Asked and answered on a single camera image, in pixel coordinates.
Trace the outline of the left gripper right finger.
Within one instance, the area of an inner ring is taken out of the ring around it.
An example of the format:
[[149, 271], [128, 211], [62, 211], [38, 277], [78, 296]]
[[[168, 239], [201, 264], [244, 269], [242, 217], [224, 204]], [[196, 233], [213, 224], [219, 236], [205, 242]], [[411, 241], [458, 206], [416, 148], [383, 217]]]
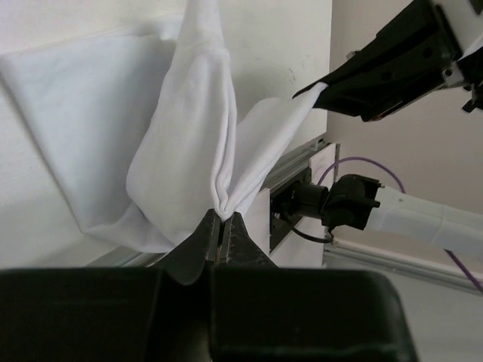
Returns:
[[211, 270], [215, 361], [416, 361], [398, 292], [368, 270], [279, 268], [239, 214]]

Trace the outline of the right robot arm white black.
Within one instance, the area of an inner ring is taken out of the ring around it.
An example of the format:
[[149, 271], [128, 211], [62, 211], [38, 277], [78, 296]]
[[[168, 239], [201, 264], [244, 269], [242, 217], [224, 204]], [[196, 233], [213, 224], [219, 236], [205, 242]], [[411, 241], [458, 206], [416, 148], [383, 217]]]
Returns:
[[[461, 87], [466, 113], [482, 108], [482, 3], [413, 1], [348, 60], [321, 79], [315, 107], [371, 122], [434, 91]], [[379, 187], [371, 209], [332, 188], [330, 228], [347, 225], [408, 235], [425, 244], [479, 258], [482, 217]]]

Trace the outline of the white skirt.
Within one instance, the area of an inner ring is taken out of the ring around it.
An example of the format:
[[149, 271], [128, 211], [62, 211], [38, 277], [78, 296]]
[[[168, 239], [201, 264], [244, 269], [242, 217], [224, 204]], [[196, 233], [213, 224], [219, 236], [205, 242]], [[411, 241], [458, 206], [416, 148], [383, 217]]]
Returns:
[[145, 253], [183, 242], [208, 210], [246, 213], [325, 89], [239, 119], [215, 1], [190, 1], [174, 39], [7, 54], [1, 75], [80, 229]]

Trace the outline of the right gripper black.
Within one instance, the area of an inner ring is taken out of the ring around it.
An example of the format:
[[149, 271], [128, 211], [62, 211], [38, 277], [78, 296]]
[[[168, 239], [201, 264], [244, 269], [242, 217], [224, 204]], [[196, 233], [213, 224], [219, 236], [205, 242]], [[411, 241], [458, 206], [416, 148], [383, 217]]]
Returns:
[[442, 6], [412, 1], [343, 65], [295, 95], [325, 83], [317, 109], [379, 121], [445, 89], [442, 73], [461, 54]]

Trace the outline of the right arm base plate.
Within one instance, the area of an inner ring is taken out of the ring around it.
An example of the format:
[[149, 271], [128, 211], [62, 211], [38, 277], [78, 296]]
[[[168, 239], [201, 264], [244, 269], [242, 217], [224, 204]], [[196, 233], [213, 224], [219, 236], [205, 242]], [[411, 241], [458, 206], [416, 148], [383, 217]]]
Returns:
[[303, 217], [321, 221], [321, 208], [326, 196], [328, 189], [312, 182], [309, 167], [275, 188], [270, 195], [269, 251], [273, 252], [291, 232], [318, 244], [332, 243], [334, 237], [329, 231], [324, 231], [323, 237], [317, 237], [297, 228]]

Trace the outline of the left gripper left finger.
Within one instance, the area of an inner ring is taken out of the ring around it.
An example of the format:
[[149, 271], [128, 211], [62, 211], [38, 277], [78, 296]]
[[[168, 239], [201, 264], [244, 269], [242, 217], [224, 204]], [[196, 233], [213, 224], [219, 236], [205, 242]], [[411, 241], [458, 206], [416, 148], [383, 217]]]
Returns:
[[3, 361], [209, 361], [208, 255], [221, 221], [150, 267], [1, 273]]

